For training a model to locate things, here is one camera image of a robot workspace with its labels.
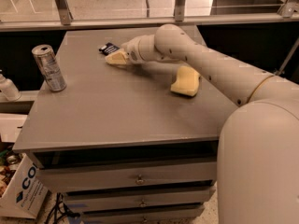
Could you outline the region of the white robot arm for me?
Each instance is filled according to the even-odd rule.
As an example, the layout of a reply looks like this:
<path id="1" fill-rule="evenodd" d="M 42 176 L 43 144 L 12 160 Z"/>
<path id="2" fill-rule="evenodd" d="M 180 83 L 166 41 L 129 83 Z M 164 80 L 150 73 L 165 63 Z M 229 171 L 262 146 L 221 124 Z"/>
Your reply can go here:
<path id="1" fill-rule="evenodd" d="M 133 38 L 106 60 L 181 60 L 237 105 L 218 146 L 219 224 L 299 224 L 297 84 L 197 43 L 173 24 Z"/>

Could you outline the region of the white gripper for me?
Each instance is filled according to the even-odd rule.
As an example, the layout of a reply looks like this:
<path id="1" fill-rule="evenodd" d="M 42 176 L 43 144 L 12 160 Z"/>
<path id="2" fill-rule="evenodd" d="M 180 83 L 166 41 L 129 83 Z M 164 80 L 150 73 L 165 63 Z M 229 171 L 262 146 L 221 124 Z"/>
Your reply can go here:
<path id="1" fill-rule="evenodd" d="M 122 43 L 122 49 L 118 49 L 106 56 L 106 62 L 110 65 L 142 64 L 145 60 L 139 52 L 141 37 L 137 36 L 128 42 Z"/>

